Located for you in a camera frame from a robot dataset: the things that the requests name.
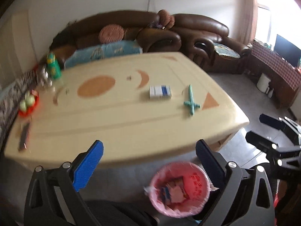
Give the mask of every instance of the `checkered tablecloth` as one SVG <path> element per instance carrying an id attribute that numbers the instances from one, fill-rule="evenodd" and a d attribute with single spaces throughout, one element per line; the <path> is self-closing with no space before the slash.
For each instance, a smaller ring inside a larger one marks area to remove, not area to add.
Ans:
<path id="1" fill-rule="evenodd" d="M 301 74 L 298 73 L 291 64 L 256 41 L 253 41 L 252 45 L 252 55 L 280 75 L 294 91 L 301 85 Z"/>

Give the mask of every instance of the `gray tile floor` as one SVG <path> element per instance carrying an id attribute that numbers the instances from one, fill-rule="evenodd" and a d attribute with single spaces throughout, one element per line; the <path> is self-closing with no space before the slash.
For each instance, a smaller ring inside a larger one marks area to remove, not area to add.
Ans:
<path id="1" fill-rule="evenodd" d="M 281 145 L 289 145 L 289 140 L 277 130 L 261 124 L 258 117 L 262 113 L 275 117 L 290 116 L 287 110 L 277 110 L 272 101 L 245 75 L 211 74 L 211 77 L 233 98 L 250 120 L 250 125 L 240 130 L 230 142 L 220 150 L 227 161 L 235 161 L 239 166 L 252 167 L 265 162 L 265 154 L 248 144 L 246 132 L 253 130 L 269 137 Z M 195 159 L 190 152 L 166 160 L 154 161 L 136 166 L 96 170 L 85 189 L 80 191 L 84 200 L 106 199 L 128 201 L 138 204 L 146 211 L 156 214 L 143 187 L 149 184 L 154 173 L 171 161 Z M 24 203 L 32 173 L 18 163 L 0 157 L 0 206 L 4 206 L 18 221 L 23 221 Z M 172 219 L 159 214 L 162 225 L 196 225 L 186 219 Z"/>

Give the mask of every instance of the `trash can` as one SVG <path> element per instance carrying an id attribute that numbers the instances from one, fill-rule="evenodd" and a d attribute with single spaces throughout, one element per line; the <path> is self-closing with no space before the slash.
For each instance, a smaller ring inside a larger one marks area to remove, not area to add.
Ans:
<path id="1" fill-rule="evenodd" d="M 172 179 L 183 177 L 188 198 L 173 209 L 165 206 L 161 198 L 161 188 Z M 174 162 L 162 167 L 152 178 L 148 196 L 155 209 L 165 216 L 185 218 L 199 214 L 210 195 L 207 174 L 191 162 Z"/>
<path id="2" fill-rule="evenodd" d="M 266 93 L 268 90 L 268 84 L 270 83 L 271 79 L 268 78 L 264 73 L 261 74 L 259 81 L 257 83 L 257 88 L 261 91 Z"/>

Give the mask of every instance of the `pink curtain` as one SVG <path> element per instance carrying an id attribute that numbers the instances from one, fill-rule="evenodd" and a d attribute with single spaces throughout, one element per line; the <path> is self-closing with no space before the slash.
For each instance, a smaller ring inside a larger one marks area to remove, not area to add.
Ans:
<path id="1" fill-rule="evenodd" d="M 255 38 L 257 25 L 257 0 L 245 0 L 244 14 L 238 40 L 247 45 Z"/>

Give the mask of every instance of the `green toy sword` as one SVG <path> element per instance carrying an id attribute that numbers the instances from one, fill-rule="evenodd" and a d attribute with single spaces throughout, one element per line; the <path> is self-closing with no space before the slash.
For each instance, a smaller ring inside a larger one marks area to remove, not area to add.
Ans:
<path id="1" fill-rule="evenodd" d="M 199 104 L 196 104 L 193 101 L 193 94 L 192 94 L 192 86 L 191 85 L 189 85 L 188 95 L 189 95 L 189 101 L 185 101 L 184 105 L 190 106 L 190 114 L 194 115 L 195 114 L 195 108 L 200 108 L 201 106 Z"/>

